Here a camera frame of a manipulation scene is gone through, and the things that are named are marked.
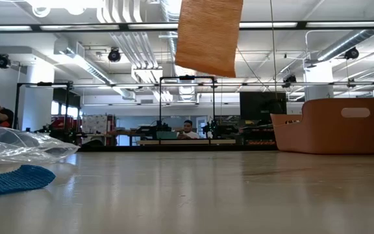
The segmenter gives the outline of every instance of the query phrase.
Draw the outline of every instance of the plastic bag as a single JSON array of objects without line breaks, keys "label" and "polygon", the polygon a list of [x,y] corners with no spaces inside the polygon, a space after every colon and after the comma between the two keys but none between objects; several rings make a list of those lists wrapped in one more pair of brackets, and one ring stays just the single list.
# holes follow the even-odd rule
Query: plastic bag
[{"label": "plastic bag", "polygon": [[78,148],[43,133],[0,127],[0,163],[54,163]]}]

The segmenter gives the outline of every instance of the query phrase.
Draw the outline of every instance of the black monitor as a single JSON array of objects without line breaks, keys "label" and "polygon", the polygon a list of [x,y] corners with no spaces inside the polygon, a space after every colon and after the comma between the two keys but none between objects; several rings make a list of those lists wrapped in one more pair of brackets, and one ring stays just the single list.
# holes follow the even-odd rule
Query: black monitor
[{"label": "black monitor", "polygon": [[286,114],[285,93],[240,93],[240,118],[242,120],[271,121],[270,114]]}]

